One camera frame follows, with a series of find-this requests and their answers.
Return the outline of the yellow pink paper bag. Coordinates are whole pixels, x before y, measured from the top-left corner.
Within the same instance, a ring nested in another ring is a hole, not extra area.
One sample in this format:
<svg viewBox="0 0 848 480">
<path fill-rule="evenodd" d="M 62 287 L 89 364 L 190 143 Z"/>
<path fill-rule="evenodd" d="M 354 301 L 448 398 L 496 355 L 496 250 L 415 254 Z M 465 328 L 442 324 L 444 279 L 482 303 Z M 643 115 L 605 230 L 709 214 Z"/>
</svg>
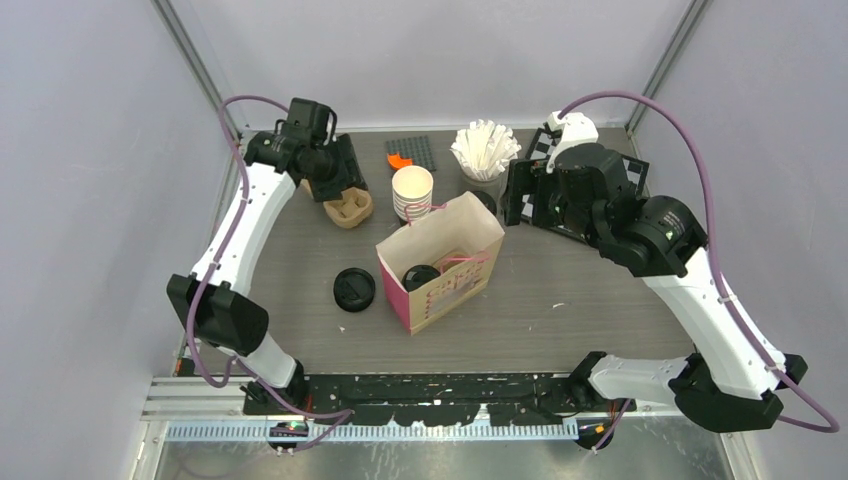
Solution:
<svg viewBox="0 0 848 480">
<path fill-rule="evenodd" d="M 466 192 L 399 228 L 376 245 L 384 292 L 414 335 L 482 292 L 493 273 L 505 231 L 496 216 Z M 412 266 L 432 265 L 441 276 L 407 292 Z"/>
</svg>

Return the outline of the orange curved toy piece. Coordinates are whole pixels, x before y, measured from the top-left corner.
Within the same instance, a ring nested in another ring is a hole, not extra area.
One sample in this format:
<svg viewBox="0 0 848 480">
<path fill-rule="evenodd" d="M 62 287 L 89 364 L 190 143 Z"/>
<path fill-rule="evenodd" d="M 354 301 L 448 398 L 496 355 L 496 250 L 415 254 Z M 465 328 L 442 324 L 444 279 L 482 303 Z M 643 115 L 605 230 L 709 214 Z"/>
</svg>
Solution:
<svg viewBox="0 0 848 480">
<path fill-rule="evenodd" d="M 405 158 L 398 153 L 391 153 L 387 155 L 387 163 L 393 171 L 398 171 L 402 168 L 412 166 L 414 161 L 410 158 Z"/>
</svg>

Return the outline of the white paper-wrapped straws bundle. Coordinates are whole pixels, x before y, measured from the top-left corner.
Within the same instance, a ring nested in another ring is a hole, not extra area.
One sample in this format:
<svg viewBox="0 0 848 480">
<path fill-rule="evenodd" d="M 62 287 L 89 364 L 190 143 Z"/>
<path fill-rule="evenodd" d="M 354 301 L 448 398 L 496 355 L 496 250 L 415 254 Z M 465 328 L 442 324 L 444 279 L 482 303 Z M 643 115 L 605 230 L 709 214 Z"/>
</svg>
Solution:
<svg viewBox="0 0 848 480">
<path fill-rule="evenodd" d="M 450 147 L 460 169 L 488 173 L 505 172 L 521 150 L 511 128 L 484 119 L 458 130 Z"/>
</svg>

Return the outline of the stack of black cup lids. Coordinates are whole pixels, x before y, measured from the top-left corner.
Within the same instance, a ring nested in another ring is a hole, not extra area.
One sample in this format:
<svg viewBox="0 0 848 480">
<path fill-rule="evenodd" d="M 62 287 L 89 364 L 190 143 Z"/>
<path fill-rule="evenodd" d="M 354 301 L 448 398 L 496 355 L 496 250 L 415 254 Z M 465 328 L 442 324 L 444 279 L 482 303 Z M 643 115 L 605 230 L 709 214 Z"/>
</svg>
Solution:
<svg viewBox="0 0 848 480">
<path fill-rule="evenodd" d="M 373 276 L 357 267 L 340 271 L 333 282 L 333 296 L 337 306 L 350 313 L 367 309 L 374 300 L 375 292 Z"/>
</svg>

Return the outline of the black white checkerboard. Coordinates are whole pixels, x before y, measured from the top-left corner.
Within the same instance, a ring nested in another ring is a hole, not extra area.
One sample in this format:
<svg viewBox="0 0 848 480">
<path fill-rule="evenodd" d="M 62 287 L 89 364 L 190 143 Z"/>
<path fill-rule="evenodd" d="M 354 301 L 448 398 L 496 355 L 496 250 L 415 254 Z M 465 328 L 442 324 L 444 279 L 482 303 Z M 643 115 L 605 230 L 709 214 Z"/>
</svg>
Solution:
<svg viewBox="0 0 848 480">
<path fill-rule="evenodd" d="M 564 206 L 560 203 L 559 181 L 555 174 L 546 172 L 560 138 L 560 132 L 548 127 L 536 129 L 525 156 L 510 163 L 499 207 L 507 226 L 525 222 L 584 243 L 579 233 L 563 223 L 557 210 Z"/>
</svg>

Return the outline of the small dark mat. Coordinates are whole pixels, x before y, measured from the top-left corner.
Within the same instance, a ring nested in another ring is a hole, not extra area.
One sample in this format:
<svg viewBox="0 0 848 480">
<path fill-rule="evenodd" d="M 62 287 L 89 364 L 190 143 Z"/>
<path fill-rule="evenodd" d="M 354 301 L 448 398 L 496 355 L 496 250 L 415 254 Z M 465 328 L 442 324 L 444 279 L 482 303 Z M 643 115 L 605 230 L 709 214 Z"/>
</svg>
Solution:
<svg viewBox="0 0 848 480">
<path fill-rule="evenodd" d="M 437 170 L 429 137 L 426 135 L 388 140 L 384 144 L 386 159 L 391 153 L 398 153 L 414 161 L 414 166 L 430 172 Z"/>
</svg>

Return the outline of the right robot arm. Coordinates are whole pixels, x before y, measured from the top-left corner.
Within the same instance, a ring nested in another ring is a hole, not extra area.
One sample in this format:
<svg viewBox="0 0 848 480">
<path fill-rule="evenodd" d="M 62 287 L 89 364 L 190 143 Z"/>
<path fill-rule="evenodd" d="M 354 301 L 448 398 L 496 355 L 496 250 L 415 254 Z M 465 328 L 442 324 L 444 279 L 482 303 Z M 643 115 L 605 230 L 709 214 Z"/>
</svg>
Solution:
<svg viewBox="0 0 848 480">
<path fill-rule="evenodd" d="M 673 197 L 640 194 L 626 164 L 625 155 L 584 143 L 550 163 L 514 161 L 507 173 L 501 200 L 507 225 L 517 224 L 531 203 L 544 226 L 567 227 L 642 280 L 695 346 L 688 356 L 666 360 L 593 351 L 565 380 L 568 398 L 589 411 L 628 398 L 673 405 L 715 433 L 771 428 L 783 410 L 778 391 L 803 378 L 806 361 L 776 349 L 742 308 L 730 306 L 695 215 Z"/>
</svg>

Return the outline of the stack of paper cups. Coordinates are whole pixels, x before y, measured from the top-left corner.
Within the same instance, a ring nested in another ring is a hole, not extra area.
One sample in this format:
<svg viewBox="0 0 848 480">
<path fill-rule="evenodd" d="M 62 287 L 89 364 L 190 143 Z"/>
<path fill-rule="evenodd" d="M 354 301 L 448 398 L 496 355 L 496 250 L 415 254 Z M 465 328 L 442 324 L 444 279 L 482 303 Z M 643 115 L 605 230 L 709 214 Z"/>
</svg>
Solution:
<svg viewBox="0 0 848 480">
<path fill-rule="evenodd" d="M 392 177 L 391 188 L 395 213 L 407 223 L 432 210 L 434 179 L 427 169 L 416 165 L 399 169 Z"/>
</svg>

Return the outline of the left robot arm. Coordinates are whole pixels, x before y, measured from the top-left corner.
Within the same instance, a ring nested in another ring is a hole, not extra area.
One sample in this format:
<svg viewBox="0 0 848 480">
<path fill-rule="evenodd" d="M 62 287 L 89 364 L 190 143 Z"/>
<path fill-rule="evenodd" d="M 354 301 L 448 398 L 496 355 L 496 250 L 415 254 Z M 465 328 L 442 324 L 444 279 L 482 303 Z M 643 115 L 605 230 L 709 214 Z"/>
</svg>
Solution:
<svg viewBox="0 0 848 480">
<path fill-rule="evenodd" d="M 302 182 L 316 202 L 336 201 L 351 188 L 365 189 L 350 137 L 337 135 L 329 106 L 294 98 L 271 132 L 240 147 L 223 130 L 239 185 L 222 224 L 187 275 L 174 274 L 167 296 L 186 332 L 195 370 L 215 388 L 225 387 L 233 365 L 253 377 L 250 393 L 293 414 L 304 405 L 308 382 L 302 363 L 285 353 L 269 332 L 269 314 L 249 297 L 255 267 L 278 215 Z"/>
</svg>

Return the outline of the brown pulp cup carrier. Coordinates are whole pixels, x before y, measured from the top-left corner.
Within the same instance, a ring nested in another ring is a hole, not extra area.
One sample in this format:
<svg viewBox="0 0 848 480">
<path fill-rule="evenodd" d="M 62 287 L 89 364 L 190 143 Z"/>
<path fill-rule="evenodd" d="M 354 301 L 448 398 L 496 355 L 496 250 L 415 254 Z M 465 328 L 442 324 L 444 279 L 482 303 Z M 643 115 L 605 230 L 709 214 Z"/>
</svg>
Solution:
<svg viewBox="0 0 848 480">
<path fill-rule="evenodd" d="M 328 218 L 338 227 L 353 229 L 369 218 L 374 202 L 367 190 L 351 187 L 342 192 L 341 200 L 322 203 Z"/>
</svg>

